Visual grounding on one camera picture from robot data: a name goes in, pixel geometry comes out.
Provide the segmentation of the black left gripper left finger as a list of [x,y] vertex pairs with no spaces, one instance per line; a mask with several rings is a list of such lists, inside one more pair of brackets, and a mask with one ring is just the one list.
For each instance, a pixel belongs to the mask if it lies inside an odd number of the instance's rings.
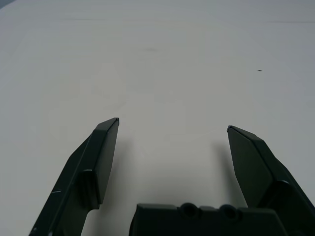
[[79,236],[87,215],[102,205],[112,169],[119,118],[96,126],[67,160],[31,236]]

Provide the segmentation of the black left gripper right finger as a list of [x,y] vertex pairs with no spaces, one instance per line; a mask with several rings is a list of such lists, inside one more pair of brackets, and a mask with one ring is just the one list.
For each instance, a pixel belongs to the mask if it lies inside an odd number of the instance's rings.
[[315,234],[315,207],[289,170],[255,134],[229,126],[234,173],[248,207],[272,209],[290,236]]

